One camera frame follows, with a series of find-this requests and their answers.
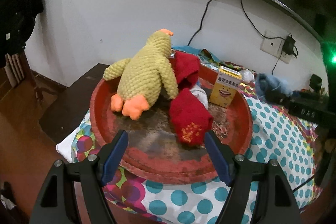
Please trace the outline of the yellow medicine box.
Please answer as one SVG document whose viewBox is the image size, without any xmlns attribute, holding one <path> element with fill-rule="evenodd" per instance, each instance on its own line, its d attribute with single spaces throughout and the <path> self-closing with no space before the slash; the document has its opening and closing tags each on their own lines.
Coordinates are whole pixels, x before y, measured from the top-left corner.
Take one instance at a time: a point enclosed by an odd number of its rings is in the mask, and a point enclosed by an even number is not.
<svg viewBox="0 0 336 224">
<path fill-rule="evenodd" d="M 209 102 L 228 108 L 242 81 L 240 72 L 220 66 Z"/>
</svg>

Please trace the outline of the light blue sock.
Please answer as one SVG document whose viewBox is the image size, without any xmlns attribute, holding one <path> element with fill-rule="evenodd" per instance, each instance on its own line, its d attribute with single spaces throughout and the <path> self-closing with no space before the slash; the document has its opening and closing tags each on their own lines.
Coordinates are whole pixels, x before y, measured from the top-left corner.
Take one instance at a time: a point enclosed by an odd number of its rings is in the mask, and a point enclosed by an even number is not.
<svg viewBox="0 0 336 224">
<path fill-rule="evenodd" d="M 281 100 L 293 95 L 285 83 L 273 75 L 259 73 L 256 77 L 255 89 L 261 102 L 280 103 Z"/>
</svg>

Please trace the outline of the white wall socket plate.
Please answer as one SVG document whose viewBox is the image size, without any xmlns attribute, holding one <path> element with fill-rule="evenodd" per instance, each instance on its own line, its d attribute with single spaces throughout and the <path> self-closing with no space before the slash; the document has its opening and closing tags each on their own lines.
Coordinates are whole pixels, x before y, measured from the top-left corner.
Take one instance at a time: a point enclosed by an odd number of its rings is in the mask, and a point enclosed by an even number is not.
<svg viewBox="0 0 336 224">
<path fill-rule="evenodd" d="M 280 57 L 281 61 L 283 61 L 286 64 L 289 64 L 291 61 L 291 56 L 282 51 L 284 40 L 282 38 L 271 39 L 275 38 L 276 35 L 270 30 L 266 30 L 264 36 L 269 37 L 269 39 L 263 38 L 260 45 L 260 50 L 276 58 Z"/>
</svg>

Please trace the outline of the round red tray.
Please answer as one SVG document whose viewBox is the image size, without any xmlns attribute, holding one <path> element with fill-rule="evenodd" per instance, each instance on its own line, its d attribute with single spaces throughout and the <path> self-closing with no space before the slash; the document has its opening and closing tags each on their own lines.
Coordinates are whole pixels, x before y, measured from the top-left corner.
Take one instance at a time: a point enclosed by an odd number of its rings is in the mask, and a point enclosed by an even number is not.
<svg viewBox="0 0 336 224">
<path fill-rule="evenodd" d="M 155 105 L 133 121 L 110 109 L 119 79 L 101 80 L 90 102 L 93 133 L 100 146 L 110 143 L 118 130 L 128 133 L 129 144 L 121 166 L 138 177 L 164 184 L 191 184 L 217 173 L 203 146 L 189 147 L 177 139 L 170 121 L 170 102 L 159 97 Z M 246 99 L 236 93 L 228 107 L 209 104 L 212 130 L 234 153 L 244 154 L 252 138 L 252 117 Z"/>
</svg>

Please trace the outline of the white crumpled plastic bag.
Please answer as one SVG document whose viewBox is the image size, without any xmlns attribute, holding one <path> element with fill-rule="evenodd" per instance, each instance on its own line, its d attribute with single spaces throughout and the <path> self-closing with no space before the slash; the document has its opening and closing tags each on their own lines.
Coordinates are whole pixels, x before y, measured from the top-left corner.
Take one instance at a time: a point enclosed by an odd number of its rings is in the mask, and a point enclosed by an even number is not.
<svg viewBox="0 0 336 224">
<path fill-rule="evenodd" d="M 240 74 L 242 82 L 245 83 L 246 85 L 255 81 L 255 76 L 249 69 L 241 70 Z"/>
</svg>

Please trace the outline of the white sock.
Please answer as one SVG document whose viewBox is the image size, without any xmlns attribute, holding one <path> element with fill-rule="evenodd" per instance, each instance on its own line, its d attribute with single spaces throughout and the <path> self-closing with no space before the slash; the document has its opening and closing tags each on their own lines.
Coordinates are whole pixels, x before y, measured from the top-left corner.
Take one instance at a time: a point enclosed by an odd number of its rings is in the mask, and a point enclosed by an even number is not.
<svg viewBox="0 0 336 224">
<path fill-rule="evenodd" d="M 206 108 L 206 110 L 209 109 L 209 101 L 207 98 L 207 94 L 201 87 L 195 84 L 190 89 L 190 92 L 193 96 L 195 96 L 199 100 L 199 102 Z"/>
</svg>

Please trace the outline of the dark wooden side table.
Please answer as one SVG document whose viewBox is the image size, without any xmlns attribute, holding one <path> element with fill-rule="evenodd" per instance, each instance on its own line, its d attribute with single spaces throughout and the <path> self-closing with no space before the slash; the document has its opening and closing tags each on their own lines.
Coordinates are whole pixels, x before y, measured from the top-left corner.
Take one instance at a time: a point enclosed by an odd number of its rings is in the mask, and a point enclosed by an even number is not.
<svg viewBox="0 0 336 224">
<path fill-rule="evenodd" d="M 39 125 L 54 143 L 73 132 L 89 109 L 91 95 L 107 65 L 97 64 L 60 93 L 46 110 Z"/>
</svg>

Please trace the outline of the yellow plush duck toy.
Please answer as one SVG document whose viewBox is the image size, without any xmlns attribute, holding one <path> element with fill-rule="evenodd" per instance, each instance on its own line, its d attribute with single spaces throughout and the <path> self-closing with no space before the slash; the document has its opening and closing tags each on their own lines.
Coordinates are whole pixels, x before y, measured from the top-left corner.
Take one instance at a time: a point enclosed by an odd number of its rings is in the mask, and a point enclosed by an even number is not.
<svg viewBox="0 0 336 224">
<path fill-rule="evenodd" d="M 136 121 L 157 102 L 162 89 L 170 100 L 177 97 L 178 84 L 169 61 L 173 35 L 167 29 L 157 30 L 132 58 L 119 60 L 105 69 L 105 81 L 120 79 L 110 100 L 113 112 Z"/>
</svg>

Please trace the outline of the colourful polka dot bedsheet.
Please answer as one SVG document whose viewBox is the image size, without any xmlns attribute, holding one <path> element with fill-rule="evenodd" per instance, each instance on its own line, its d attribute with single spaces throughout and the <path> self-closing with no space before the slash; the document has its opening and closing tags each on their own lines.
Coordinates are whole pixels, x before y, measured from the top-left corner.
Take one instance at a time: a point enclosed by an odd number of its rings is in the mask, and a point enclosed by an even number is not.
<svg viewBox="0 0 336 224">
<path fill-rule="evenodd" d="M 254 83 L 240 84 L 252 116 L 252 140 L 245 156 L 256 162 L 276 159 L 288 179 L 299 208 L 321 193 L 311 179 L 315 173 L 313 145 L 316 125 L 293 117 L 281 106 L 261 102 Z M 114 209 L 161 223 L 214 223 L 229 188 L 217 177 L 184 185 L 153 182 L 121 167 L 104 188 Z"/>
</svg>

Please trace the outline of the black power adapter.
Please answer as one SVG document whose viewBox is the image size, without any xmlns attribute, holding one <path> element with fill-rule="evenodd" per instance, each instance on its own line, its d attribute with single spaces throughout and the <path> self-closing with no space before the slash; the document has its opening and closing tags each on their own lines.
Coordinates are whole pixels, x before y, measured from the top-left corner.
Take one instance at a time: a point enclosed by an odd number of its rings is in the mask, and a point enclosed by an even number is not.
<svg viewBox="0 0 336 224">
<path fill-rule="evenodd" d="M 298 57 L 298 49 L 295 46 L 295 40 L 292 34 L 289 34 L 282 46 L 282 53 L 286 53 L 288 56 L 294 56 L 295 59 Z"/>
</svg>

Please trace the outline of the red sock with gold print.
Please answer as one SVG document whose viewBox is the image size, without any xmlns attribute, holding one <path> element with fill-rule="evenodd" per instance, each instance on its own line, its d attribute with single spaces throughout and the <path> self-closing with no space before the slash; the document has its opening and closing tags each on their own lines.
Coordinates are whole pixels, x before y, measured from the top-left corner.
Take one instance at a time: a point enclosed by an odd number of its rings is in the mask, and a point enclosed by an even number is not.
<svg viewBox="0 0 336 224">
<path fill-rule="evenodd" d="M 188 88 L 171 101 L 169 116 L 179 143 L 189 147 L 203 145 L 213 124 L 213 116 Z"/>
</svg>

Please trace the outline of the plain red sock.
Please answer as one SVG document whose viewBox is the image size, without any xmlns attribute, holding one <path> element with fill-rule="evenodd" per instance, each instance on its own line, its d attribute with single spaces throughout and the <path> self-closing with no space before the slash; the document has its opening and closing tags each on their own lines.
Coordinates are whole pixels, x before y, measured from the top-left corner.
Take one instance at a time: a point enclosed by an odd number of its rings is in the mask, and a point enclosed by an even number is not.
<svg viewBox="0 0 336 224">
<path fill-rule="evenodd" d="M 191 89 L 198 81 L 200 69 L 199 58 L 195 55 L 175 51 L 173 70 L 179 90 Z"/>
</svg>

